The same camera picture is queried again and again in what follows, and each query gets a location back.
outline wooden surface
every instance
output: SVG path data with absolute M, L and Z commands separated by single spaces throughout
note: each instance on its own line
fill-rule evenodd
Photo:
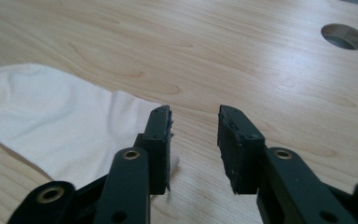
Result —
M 338 0 L 0 0 L 0 66 L 42 63 L 110 91 L 172 107 L 180 154 L 152 223 L 261 223 L 232 194 L 216 146 L 221 104 L 242 110 L 269 147 L 297 152 L 322 181 L 358 183 L 358 50 L 321 29 L 358 29 Z M 0 145 L 0 223 L 48 182 Z

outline circular hole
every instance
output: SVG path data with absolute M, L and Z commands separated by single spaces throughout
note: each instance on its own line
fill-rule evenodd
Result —
M 139 152 L 137 151 L 128 151 L 126 153 L 124 153 L 124 159 L 126 160 L 133 160 L 136 159 L 137 157 L 139 157 Z
M 47 189 L 42 190 L 38 195 L 36 200 L 39 203 L 52 203 L 61 198 L 64 193 L 64 189 L 60 186 L 52 186 Z
M 123 223 L 127 219 L 127 214 L 125 212 L 119 211 L 115 212 L 112 215 L 113 223 Z
M 338 218 L 334 214 L 329 212 L 322 211 L 321 218 L 329 223 L 338 223 Z
M 358 49 L 358 30 L 343 24 L 328 24 L 321 30 L 330 44 L 342 49 Z
M 275 155 L 280 158 L 280 159 L 284 159 L 284 160 L 290 160 L 292 159 L 292 154 L 290 154 L 288 151 L 285 150 L 276 150 L 275 151 Z

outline screw hole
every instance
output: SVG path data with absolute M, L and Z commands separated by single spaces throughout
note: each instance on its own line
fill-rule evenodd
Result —
M 127 213 L 123 211 L 115 212 L 112 215 L 112 222 L 113 223 L 123 223 L 127 219 Z
M 61 198 L 65 190 L 61 186 L 52 186 L 42 190 L 36 200 L 39 203 L 52 203 Z
M 288 151 L 281 149 L 275 151 L 275 156 L 283 160 L 290 160 L 293 158 L 292 154 L 290 154 Z
M 321 215 L 321 218 L 326 222 L 338 223 L 338 218 L 332 213 L 322 211 L 320 215 Z
M 141 154 L 137 151 L 128 151 L 128 152 L 124 153 L 123 157 L 126 160 L 134 160 L 134 159 L 138 158 L 139 155 L 141 155 Z

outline white cloth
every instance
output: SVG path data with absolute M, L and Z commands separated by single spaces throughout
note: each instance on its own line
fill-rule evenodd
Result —
M 77 189 L 108 173 L 158 106 L 41 64 L 0 67 L 0 142 Z

